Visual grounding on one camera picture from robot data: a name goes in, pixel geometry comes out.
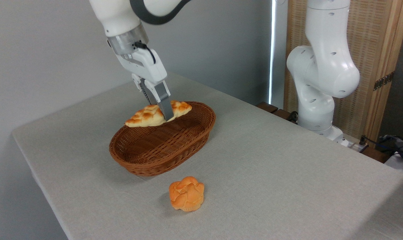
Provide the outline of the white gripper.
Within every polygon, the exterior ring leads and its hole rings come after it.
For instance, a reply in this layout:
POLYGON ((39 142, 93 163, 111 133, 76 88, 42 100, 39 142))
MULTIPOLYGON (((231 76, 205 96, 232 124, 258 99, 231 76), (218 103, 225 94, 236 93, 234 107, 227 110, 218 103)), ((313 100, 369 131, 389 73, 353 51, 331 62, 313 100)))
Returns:
POLYGON ((158 54, 154 50, 138 48, 125 57, 116 57, 125 70, 133 73, 132 79, 149 105, 158 105, 166 121, 174 117, 170 91, 163 80, 167 72, 158 54))

